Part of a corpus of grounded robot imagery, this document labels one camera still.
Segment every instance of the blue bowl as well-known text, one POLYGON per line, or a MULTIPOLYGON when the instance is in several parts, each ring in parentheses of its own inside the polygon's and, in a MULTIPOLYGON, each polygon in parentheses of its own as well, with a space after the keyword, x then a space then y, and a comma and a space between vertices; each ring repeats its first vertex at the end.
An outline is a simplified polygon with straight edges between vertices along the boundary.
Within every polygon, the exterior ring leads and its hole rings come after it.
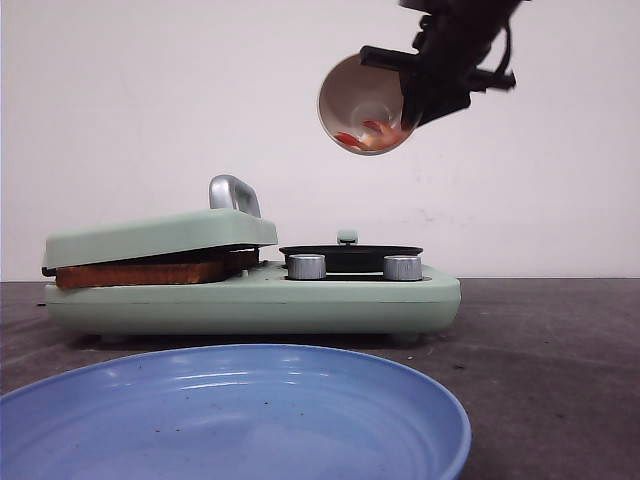
POLYGON ((378 357, 231 345, 134 355, 5 395, 3 480, 455 479, 464 409, 378 357))

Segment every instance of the small cup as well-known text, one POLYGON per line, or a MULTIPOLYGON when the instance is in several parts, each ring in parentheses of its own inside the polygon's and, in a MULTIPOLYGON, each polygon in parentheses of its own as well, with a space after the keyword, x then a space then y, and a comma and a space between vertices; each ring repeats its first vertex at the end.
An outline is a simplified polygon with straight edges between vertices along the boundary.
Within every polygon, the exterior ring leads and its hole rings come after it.
POLYGON ((361 65, 356 54, 325 78, 318 115, 341 147, 359 155, 379 155, 396 148, 415 129, 401 128, 402 104, 398 72, 361 65))

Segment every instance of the mint green sandwich maker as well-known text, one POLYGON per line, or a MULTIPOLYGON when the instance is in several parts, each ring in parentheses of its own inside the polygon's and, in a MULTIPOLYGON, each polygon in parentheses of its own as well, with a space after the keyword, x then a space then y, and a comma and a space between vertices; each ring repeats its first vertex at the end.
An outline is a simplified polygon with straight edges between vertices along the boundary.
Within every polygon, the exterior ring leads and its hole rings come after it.
MULTIPOLYGON (((51 235, 43 272, 212 247, 257 251, 277 244, 275 225, 261 218, 255 192, 246 183, 231 175, 215 177, 210 206, 51 235)), ((338 242, 317 247, 317 253, 304 247, 286 263, 262 261, 212 283, 72 289, 51 283, 45 287, 46 304, 63 327, 105 336, 413 334, 441 330, 453 321, 460 304, 456 278, 422 265, 416 255, 386 255, 376 271, 363 271, 357 263, 349 264, 354 272, 344 265, 334 270, 330 263, 340 261, 340 248, 357 253, 360 247, 354 231, 339 232, 338 242), (325 258, 327 248, 331 257, 325 258)))

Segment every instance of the blue plate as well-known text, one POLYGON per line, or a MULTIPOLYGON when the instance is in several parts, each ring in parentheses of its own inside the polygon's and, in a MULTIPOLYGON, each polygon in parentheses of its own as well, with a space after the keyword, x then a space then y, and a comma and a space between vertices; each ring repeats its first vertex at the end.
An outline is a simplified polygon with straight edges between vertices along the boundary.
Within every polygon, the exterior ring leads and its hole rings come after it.
POLYGON ((134 355, 4 396, 3 480, 454 479, 456 398, 370 355, 232 345, 134 355))

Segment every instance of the silver knob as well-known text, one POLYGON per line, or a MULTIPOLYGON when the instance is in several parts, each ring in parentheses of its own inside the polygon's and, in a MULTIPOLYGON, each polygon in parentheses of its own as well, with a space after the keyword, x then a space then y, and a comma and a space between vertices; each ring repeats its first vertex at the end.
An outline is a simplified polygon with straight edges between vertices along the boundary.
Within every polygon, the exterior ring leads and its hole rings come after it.
POLYGON ((289 255, 287 269, 292 280, 320 280, 327 276, 324 255, 289 255))
POLYGON ((422 280, 422 264, 417 255, 388 255, 384 257, 382 274, 385 280, 415 282, 422 280))

